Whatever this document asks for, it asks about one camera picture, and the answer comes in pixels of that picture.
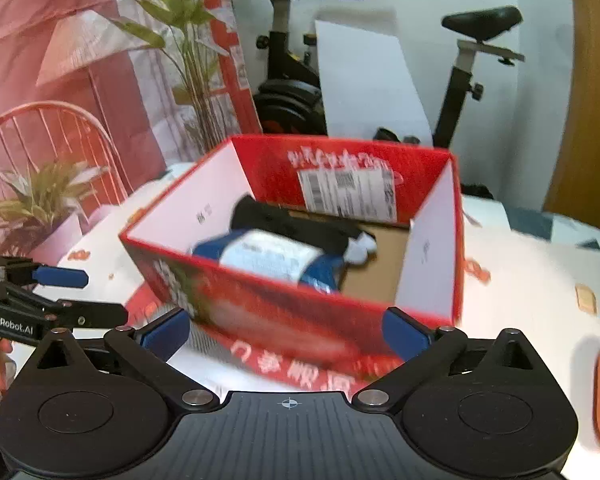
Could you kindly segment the pink printed backdrop cloth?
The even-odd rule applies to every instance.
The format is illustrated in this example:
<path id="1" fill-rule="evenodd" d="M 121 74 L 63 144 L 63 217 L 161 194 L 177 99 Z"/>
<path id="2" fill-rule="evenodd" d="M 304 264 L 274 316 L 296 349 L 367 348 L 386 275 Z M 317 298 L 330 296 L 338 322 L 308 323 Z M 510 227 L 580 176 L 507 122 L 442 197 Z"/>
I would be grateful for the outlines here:
<path id="1" fill-rule="evenodd" d="M 0 255 L 56 261 L 260 129 L 232 0 L 0 0 Z"/>

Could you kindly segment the black sock pair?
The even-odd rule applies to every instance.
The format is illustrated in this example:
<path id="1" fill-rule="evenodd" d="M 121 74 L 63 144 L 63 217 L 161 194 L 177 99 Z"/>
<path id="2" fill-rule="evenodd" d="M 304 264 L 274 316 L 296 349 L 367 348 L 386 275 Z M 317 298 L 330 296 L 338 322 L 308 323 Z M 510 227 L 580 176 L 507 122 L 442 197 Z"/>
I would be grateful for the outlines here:
<path id="1" fill-rule="evenodd" d="M 234 206 L 232 230 L 258 229 L 340 256 L 346 263 L 362 266 L 377 252 L 377 240 L 348 219 L 314 220 L 294 216 L 287 209 L 260 203 L 250 195 Z"/>

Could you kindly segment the blue white soft package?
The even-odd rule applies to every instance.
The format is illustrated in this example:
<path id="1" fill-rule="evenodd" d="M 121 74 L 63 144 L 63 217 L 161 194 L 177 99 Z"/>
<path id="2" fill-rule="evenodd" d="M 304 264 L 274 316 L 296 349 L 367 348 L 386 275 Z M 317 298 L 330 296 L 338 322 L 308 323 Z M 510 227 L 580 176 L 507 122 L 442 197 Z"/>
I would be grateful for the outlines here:
<path id="1" fill-rule="evenodd" d="M 332 294 L 340 289 L 347 263 L 340 256 L 266 231 L 233 230 L 189 248 L 192 256 L 223 268 Z"/>

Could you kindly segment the white foam sheet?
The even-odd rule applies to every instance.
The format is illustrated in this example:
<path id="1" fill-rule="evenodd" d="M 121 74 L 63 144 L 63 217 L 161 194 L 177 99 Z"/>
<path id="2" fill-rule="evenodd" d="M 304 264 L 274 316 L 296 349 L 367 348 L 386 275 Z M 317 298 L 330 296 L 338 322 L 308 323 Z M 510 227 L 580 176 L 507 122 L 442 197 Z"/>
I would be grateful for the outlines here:
<path id="1" fill-rule="evenodd" d="M 317 21 L 328 135 L 370 140 L 379 128 L 432 144 L 431 127 L 395 36 Z"/>

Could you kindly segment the wooden door frame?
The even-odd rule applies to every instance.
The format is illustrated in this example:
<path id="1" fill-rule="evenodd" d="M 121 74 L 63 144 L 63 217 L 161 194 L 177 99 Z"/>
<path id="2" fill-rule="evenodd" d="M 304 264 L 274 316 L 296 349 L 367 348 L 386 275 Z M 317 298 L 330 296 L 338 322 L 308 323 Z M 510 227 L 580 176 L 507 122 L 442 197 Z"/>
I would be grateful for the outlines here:
<path id="1" fill-rule="evenodd" d="M 573 68 L 544 208 L 600 229 L 600 0 L 573 1 Z"/>

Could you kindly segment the red cardboard box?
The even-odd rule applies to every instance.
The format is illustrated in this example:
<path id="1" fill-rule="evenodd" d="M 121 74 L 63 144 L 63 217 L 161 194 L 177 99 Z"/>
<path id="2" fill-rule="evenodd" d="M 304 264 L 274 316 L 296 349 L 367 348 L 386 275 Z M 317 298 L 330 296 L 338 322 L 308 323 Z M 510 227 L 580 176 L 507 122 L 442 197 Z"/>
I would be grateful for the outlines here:
<path id="1" fill-rule="evenodd" d="M 352 394 L 396 368 L 390 307 L 430 327 L 462 313 L 460 182 L 438 148 L 236 136 L 120 238 L 199 351 L 299 390 Z"/>

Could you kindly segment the black exercise bike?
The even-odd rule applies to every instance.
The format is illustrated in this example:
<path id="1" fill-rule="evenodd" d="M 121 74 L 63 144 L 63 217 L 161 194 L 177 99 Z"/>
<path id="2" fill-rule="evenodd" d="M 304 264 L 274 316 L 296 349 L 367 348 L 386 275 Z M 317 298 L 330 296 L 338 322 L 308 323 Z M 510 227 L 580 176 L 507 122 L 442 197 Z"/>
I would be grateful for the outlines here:
<path id="1" fill-rule="evenodd" d="M 494 46 L 493 39 L 522 22 L 514 6 L 445 15 L 443 28 L 456 32 L 457 56 L 434 125 L 427 120 L 398 38 L 318 21 L 303 37 L 306 53 L 288 48 L 291 3 L 270 0 L 270 31 L 256 46 L 268 55 L 265 81 L 253 96 L 267 134 L 356 136 L 434 148 L 448 148 L 467 98 L 481 100 L 483 86 L 472 79 L 478 54 L 504 65 L 524 55 Z"/>

